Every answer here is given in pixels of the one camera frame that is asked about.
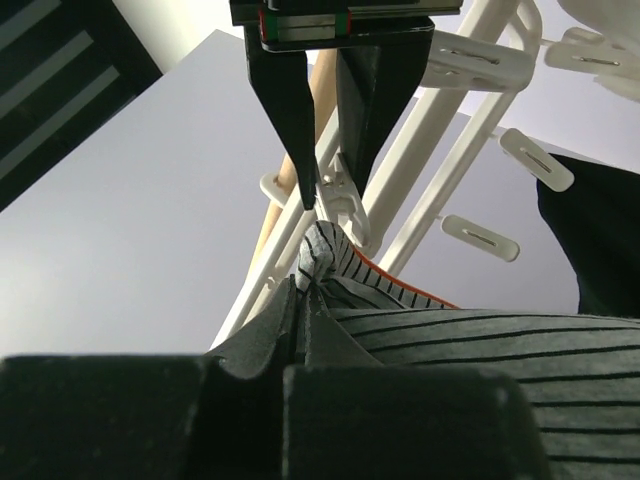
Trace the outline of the white end hanger clip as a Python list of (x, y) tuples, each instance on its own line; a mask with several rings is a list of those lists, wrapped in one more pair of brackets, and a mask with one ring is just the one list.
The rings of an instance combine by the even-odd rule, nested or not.
[(337, 152), (324, 172), (317, 171), (317, 218), (339, 225), (361, 251), (371, 245), (371, 227), (361, 196)]

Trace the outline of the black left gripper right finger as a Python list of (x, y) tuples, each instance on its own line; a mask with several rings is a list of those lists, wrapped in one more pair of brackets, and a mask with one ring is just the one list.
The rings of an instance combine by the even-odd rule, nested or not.
[(380, 365), (331, 315), (316, 283), (299, 298), (298, 362), (309, 367)]

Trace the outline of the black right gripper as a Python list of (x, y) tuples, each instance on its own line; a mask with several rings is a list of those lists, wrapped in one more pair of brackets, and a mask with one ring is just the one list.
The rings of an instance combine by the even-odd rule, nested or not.
[(340, 151), (355, 185), (364, 188), (381, 147), (423, 78), (435, 30), (431, 18), (457, 15), (462, 5), (229, 3), (232, 24), (244, 27), (249, 83), (294, 165), (306, 210), (316, 202), (317, 161), (314, 101), (302, 51), (339, 48)]

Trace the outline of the striped grey boxer underwear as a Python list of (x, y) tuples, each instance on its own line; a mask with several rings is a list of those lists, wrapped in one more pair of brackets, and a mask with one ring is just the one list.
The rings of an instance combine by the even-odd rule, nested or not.
[(314, 222), (296, 285), (385, 365), (479, 365), (514, 378), (557, 479), (639, 475), (639, 323), (591, 315), (459, 309), (374, 265), (336, 224)]

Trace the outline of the white hanging garment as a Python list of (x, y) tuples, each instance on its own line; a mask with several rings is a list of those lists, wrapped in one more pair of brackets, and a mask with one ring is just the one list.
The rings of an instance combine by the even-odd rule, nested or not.
[(547, 51), (549, 66), (588, 73), (606, 90), (639, 101), (639, 3), (561, 1), (561, 8), (591, 29), (569, 29)]

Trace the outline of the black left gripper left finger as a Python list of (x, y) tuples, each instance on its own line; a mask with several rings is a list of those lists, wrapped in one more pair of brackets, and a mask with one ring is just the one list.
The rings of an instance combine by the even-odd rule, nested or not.
[(235, 334), (205, 354), (224, 373), (240, 380), (260, 377), (287, 361), (295, 340), (298, 291), (293, 275), (280, 282), (266, 307)]

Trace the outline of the black hanging underwear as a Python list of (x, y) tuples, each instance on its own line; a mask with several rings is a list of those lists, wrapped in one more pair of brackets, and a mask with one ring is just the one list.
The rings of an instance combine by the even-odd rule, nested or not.
[(639, 175), (555, 154), (564, 192), (537, 183), (538, 209), (573, 268), (580, 314), (639, 317)]

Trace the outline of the white clip hanger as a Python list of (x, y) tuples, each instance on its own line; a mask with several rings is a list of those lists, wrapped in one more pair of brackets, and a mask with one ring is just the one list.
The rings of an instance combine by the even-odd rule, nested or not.
[[(463, 3), (457, 15), (431, 20), (435, 30), (423, 78), (381, 147), (367, 185), (356, 186), (369, 218), (371, 245), (361, 251), (351, 243), (399, 281), (434, 224), (456, 241), (504, 261), (520, 255), (516, 240), (444, 212), (488, 141), (496, 140), (513, 162), (555, 192), (566, 191), (574, 182), (573, 173), (527, 135), (514, 128), (498, 131), (515, 99), (529, 86), (537, 63), (545, 62), (549, 48), (563, 39), (544, 38), (537, 3), (474, 1)], [(314, 101), (315, 155), (321, 172), (341, 153), (338, 50), (302, 51)], [(317, 218), (315, 206), (303, 207), (292, 161), (279, 174), (264, 176), (261, 188), (271, 201), (271, 227), (216, 344), (258, 315), (282, 280), (295, 276), (304, 233), (314, 222), (324, 221)]]

